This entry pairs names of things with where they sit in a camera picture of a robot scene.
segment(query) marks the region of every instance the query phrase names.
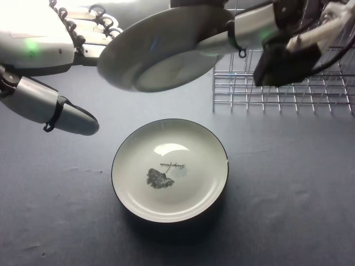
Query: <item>gray table surface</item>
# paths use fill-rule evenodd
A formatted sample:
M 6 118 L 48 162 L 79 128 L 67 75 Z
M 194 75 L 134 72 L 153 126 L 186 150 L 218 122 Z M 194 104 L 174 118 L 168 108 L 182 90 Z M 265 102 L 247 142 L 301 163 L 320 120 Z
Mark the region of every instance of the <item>gray table surface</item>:
M 106 4 L 126 28 L 167 1 Z M 355 265 L 355 120 L 211 108 L 211 73 L 176 90 L 129 93 L 96 68 L 41 81 L 100 122 L 91 137 L 46 134 L 0 105 L 0 265 Z M 164 118 L 209 128 L 230 161 L 224 207 L 203 241 L 139 237 L 111 186 L 124 139 Z

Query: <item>metal wire rack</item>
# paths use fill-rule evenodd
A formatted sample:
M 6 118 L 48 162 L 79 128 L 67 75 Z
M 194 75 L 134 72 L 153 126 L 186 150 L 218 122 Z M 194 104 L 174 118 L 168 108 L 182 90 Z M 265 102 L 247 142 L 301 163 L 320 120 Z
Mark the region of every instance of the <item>metal wire rack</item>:
M 238 9 L 236 4 L 235 9 L 229 10 L 235 13 L 243 9 Z M 329 48 L 318 63 L 330 60 L 346 45 L 353 34 L 354 23 L 340 34 L 337 43 Z M 227 55 L 213 68 L 213 111 L 216 104 L 229 104 L 231 111 L 235 105 L 245 106 L 246 110 L 253 106 L 262 106 L 263 111 L 267 108 L 277 108 L 279 112 L 285 108 L 293 108 L 299 112 L 301 108 L 305 109 L 307 106 L 314 113 L 319 109 L 328 109 L 333 113 L 337 109 L 345 108 L 354 115 L 355 47 L 326 71 L 301 83 L 280 88 L 254 86 L 253 70 L 261 53 L 261 49 L 248 50 L 244 59 L 240 59 L 237 53 Z

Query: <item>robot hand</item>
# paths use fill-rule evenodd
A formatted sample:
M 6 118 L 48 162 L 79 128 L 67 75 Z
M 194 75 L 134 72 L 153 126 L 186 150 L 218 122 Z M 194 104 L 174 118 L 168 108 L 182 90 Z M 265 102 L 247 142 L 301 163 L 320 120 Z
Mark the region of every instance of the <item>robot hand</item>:
M 58 128 L 95 134 L 99 124 L 93 115 L 29 76 L 63 73 L 78 64 L 96 65 L 102 50 L 122 31 L 117 20 L 97 5 L 65 8 L 55 0 L 49 5 L 8 2 L 9 12 L 0 17 L 0 101 L 20 116 L 45 124 L 46 132 Z M 21 20 L 13 19 L 13 14 Z

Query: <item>wire grid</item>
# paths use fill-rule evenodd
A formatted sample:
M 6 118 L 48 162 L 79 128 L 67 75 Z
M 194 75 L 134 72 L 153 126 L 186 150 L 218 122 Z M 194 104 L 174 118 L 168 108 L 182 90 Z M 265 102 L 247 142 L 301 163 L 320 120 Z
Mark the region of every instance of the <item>wire grid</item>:
M 243 9 L 229 9 L 235 13 Z M 342 49 L 349 38 L 355 34 L 355 25 L 352 22 L 339 35 L 337 43 L 329 48 L 327 53 L 319 60 L 325 63 Z M 247 50 L 246 58 L 240 59 L 237 53 L 225 56 L 213 68 L 213 103 L 230 104 L 231 111 L 234 105 L 244 105 L 246 110 L 252 106 L 278 108 L 279 112 L 287 108 L 294 108 L 299 112 L 303 106 L 311 107 L 313 112 L 319 109 L 328 109 L 331 113 L 335 109 L 346 108 L 349 113 L 355 112 L 355 62 L 353 61 L 355 48 L 335 65 L 318 75 L 309 77 L 301 83 L 294 83 L 279 88 L 256 87 L 253 83 L 253 70 L 255 69 L 262 49 Z

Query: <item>white plate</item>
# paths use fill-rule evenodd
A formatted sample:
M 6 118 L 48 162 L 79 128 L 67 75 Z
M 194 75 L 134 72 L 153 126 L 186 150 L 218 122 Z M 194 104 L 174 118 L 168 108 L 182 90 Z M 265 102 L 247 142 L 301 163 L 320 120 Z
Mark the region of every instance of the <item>white plate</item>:
M 134 131 L 112 165 L 121 203 L 153 222 L 180 222 L 205 211 L 228 177 L 227 154 L 205 127 L 181 119 L 159 120 Z
M 100 55 L 98 71 L 125 90 L 155 92 L 189 83 L 221 58 L 195 50 L 197 43 L 224 31 L 234 19 L 212 6 L 178 7 L 160 12 L 124 30 Z

